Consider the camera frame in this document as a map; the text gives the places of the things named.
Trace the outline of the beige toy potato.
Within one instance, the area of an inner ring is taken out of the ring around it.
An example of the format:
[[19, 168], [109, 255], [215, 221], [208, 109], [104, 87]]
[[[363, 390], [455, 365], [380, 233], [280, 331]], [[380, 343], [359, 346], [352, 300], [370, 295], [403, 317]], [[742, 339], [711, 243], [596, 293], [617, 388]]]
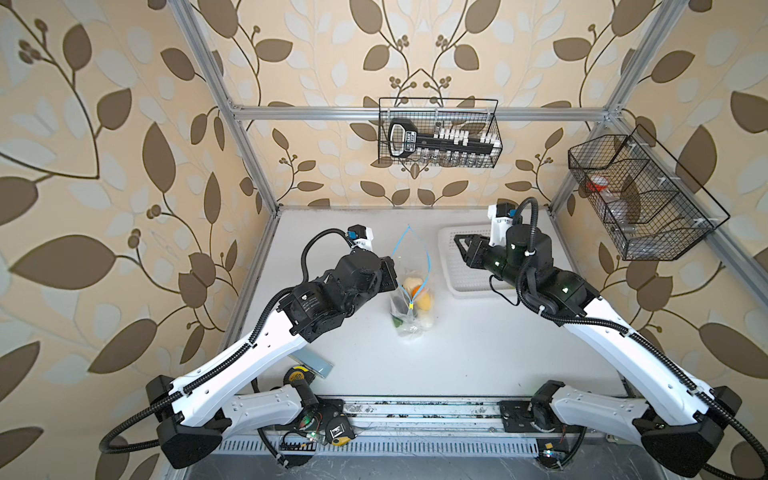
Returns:
[[403, 282], [403, 287], [405, 288], [406, 292], [410, 295], [411, 290], [414, 287], [421, 288], [423, 285], [423, 279], [421, 277], [407, 277]]

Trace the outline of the small yellow toy fruit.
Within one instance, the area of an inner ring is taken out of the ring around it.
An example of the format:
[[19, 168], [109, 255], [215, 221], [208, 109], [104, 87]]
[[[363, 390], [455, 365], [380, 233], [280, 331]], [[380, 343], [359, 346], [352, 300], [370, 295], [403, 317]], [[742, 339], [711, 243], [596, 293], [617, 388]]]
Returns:
[[414, 305], [419, 311], [429, 312], [433, 308], [433, 297], [427, 291], [422, 291], [415, 299]]

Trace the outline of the clear zip bag blue zipper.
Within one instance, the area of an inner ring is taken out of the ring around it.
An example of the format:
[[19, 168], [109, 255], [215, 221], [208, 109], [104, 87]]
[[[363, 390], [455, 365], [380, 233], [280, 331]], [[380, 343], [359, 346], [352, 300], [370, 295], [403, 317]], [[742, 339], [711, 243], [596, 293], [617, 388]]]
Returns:
[[392, 259], [397, 286], [390, 294], [390, 316], [398, 336], [415, 340], [434, 325], [435, 297], [428, 245], [411, 225], [395, 243]]

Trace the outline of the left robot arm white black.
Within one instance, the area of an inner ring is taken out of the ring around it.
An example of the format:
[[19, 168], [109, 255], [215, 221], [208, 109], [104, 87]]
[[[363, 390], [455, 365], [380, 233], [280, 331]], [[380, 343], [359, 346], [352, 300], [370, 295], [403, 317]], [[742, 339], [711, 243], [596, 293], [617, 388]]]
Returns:
[[286, 424], [308, 405], [305, 387], [241, 395], [284, 357], [340, 327], [369, 300], [398, 285], [395, 262], [354, 247], [323, 275], [286, 287], [266, 304], [253, 330], [188, 374], [158, 376], [147, 386], [149, 405], [100, 441], [104, 455], [158, 447], [176, 469], [216, 450], [228, 434]]

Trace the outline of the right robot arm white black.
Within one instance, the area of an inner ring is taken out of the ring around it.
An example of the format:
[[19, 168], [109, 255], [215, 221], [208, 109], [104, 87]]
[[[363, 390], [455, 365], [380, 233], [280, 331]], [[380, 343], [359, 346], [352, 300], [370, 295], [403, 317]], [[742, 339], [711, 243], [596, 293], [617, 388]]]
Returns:
[[610, 434], [643, 447], [666, 470], [686, 478], [702, 471], [730, 478], [708, 463], [726, 428], [734, 429], [761, 461], [767, 459], [766, 448], [735, 417], [739, 396], [687, 373], [581, 276], [556, 267], [548, 235], [518, 224], [507, 229], [501, 243], [467, 234], [454, 242], [468, 267], [514, 286], [522, 306], [580, 338], [640, 394], [618, 398], [550, 380], [530, 402], [538, 428], [574, 425]]

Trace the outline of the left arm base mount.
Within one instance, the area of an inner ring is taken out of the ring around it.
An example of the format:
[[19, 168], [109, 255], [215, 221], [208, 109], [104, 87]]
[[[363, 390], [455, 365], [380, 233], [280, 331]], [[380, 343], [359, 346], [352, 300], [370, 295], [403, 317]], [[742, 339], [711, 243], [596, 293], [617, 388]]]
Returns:
[[299, 393], [302, 410], [289, 423], [275, 425], [273, 429], [282, 431], [295, 430], [301, 433], [317, 433], [325, 436], [324, 427], [329, 419], [337, 415], [346, 416], [343, 411], [343, 400], [317, 397], [306, 382], [295, 382], [291, 386]]

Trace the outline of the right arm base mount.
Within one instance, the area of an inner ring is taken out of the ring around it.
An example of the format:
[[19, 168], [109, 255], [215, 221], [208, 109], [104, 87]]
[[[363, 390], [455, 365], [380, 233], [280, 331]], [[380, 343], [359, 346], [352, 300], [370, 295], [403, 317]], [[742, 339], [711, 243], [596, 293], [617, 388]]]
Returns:
[[555, 415], [551, 402], [565, 384], [549, 380], [528, 399], [507, 399], [498, 403], [506, 433], [542, 433], [549, 435], [580, 433], [582, 426], [566, 424]]

